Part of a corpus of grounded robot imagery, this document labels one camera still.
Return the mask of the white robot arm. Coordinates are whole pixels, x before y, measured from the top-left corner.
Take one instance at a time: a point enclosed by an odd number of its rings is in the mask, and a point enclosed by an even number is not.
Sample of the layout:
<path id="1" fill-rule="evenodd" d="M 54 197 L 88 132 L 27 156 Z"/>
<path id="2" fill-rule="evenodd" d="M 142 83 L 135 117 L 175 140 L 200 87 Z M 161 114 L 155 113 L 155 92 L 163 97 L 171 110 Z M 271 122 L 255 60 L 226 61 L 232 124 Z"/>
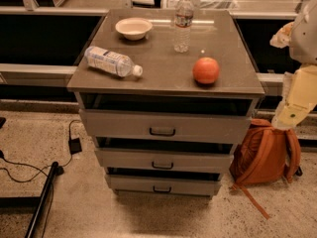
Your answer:
<path id="1" fill-rule="evenodd" d="M 295 73 L 283 77 L 282 100 L 272 125 L 278 129 L 296 127 L 317 106 L 317 0 L 310 0 L 293 22 L 272 36 L 276 48 L 289 47 L 289 55 L 300 63 Z"/>

